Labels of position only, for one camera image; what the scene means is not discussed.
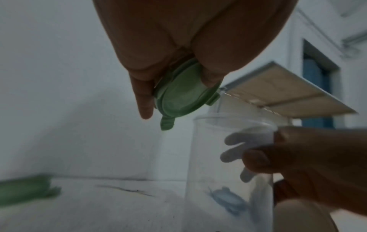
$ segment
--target green cap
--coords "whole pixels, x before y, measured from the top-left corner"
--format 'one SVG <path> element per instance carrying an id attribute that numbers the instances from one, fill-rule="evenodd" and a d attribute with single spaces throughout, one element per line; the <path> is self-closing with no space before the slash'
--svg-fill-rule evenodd
<path id="1" fill-rule="evenodd" d="M 206 87 L 200 79 L 202 66 L 193 58 L 174 71 L 169 70 L 154 90 L 156 108 L 163 115 L 161 130 L 173 128 L 175 118 L 187 115 L 204 104 L 213 105 L 220 98 L 221 82 Z"/>

